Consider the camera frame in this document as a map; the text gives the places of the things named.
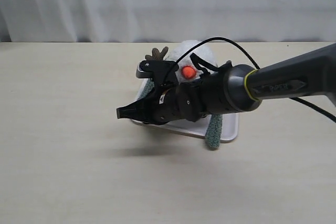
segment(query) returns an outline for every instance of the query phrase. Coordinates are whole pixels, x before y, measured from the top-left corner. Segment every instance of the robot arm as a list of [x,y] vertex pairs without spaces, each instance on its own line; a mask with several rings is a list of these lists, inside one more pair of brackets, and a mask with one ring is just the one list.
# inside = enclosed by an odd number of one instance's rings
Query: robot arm
[[262,69],[228,61],[213,74],[180,84],[177,69],[173,61],[142,61],[136,75],[152,79],[155,87],[147,97],[117,108],[117,117],[157,125],[196,122],[209,114],[253,111],[264,99],[311,95],[326,95],[336,106],[336,44]]

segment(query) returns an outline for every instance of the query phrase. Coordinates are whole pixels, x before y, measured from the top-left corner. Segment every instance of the yellow ring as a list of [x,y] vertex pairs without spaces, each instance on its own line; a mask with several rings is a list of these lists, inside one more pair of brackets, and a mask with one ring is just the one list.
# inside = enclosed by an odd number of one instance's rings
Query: yellow ring
[[250,73],[248,73],[247,75],[245,75],[245,78],[244,78],[244,88],[245,88],[245,90],[246,90],[246,93],[247,93],[248,96],[249,96],[252,100],[254,100],[254,101],[258,101],[258,99],[254,98],[254,97],[251,95],[250,91],[248,90],[248,88],[247,88],[247,77],[248,77],[250,74],[253,74],[253,73],[256,72],[256,71],[258,71],[258,69],[252,70]]

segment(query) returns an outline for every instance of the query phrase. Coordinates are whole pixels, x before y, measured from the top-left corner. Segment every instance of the tabletop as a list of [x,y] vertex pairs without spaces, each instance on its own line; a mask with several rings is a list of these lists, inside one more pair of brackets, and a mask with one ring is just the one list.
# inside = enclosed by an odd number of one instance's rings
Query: tabletop
[[[328,44],[241,43],[261,67]],[[310,108],[264,101],[217,151],[117,120],[166,45],[0,43],[0,223],[335,223],[336,129]]]

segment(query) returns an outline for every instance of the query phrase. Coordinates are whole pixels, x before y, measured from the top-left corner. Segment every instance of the green plush leg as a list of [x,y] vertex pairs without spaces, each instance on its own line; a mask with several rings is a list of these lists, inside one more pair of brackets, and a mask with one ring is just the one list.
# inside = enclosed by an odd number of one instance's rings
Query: green plush leg
[[205,133],[205,145],[210,150],[217,150],[220,146],[222,123],[222,115],[211,115],[210,122]]
[[146,95],[151,92],[151,90],[154,88],[154,82],[152,82],[150,79],[147,80],[145,87],[143,88],[138,100],[144,98]]

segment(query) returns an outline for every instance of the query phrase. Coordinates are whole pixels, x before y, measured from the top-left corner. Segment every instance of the black cable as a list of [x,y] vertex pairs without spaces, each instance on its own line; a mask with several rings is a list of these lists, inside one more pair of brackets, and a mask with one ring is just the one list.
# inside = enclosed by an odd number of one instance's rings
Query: black cable
[[[175,62],[174,65],[171,66],[171,68],[167,71],[166,75],[164,76],[163,82],[165,81],[165,79],[167,78],[168,74],[173,70],[173,68],[184,58],[186,57],[190,52],[192,52],[193,50],[195,50],[196,48],[204,45],[205,43],[208,43],[210,41],[214,41],[214,40],[222,40],[225,42],[228,42],[232,45],[234,45],[235,47],[237,47],[240,51],[243,52],[243,54],[245,54],[245,56],[251,61],[251,63],[255,66],[256,69],[260,69],[260,66],[255,62],[255,60],[251,57],[251,55],[248,54],[248,52],[241,47],[239,44],[235,43],[234,41],[227,39],[227,38],[223,38],[223,37],[213,37],[213,38],[209,38],[206,40],[203,40],[202,42],[198,43],[196,46],[192,47],[191,49],[189,49],[185,54],[183,54],[181,57],[178,58],[178,60]],[[305,106],[310,107],[311,109],[317,111],[318,113],[326,116],[327,118],[329,118],[331,121],[333,121],[334,123],[336,123],[336,116],[334,116],[333,114],[329,113],[328,111],[318,107],[317,105],[308,102],[304,99],[298,98],[298,97],[294,97],[294,98],[290,98],[293,101],[299,102]]]

